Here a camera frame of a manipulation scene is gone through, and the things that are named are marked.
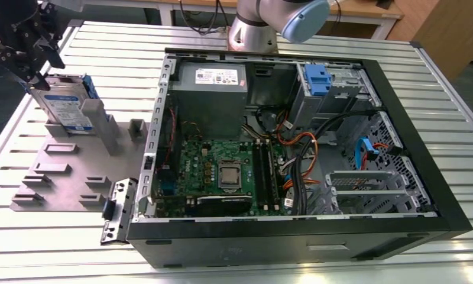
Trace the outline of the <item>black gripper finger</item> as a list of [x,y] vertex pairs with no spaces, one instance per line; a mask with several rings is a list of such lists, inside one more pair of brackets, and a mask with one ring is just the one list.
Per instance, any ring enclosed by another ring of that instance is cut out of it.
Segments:
[[66,63],[60,56],[60,46],[59,41],[63,39],[62,35],[48,35],[48,37],[42,36],[38,40],[38,47],[42,50],[51,66],[58,69],[66,68]]
[[51,90],[51,86],[44,75],[34,67],[34,63],[31,61],[20,59],[16,56],[1,56],[1,65],[15,74],[20,82],[26,83],[38,90]]

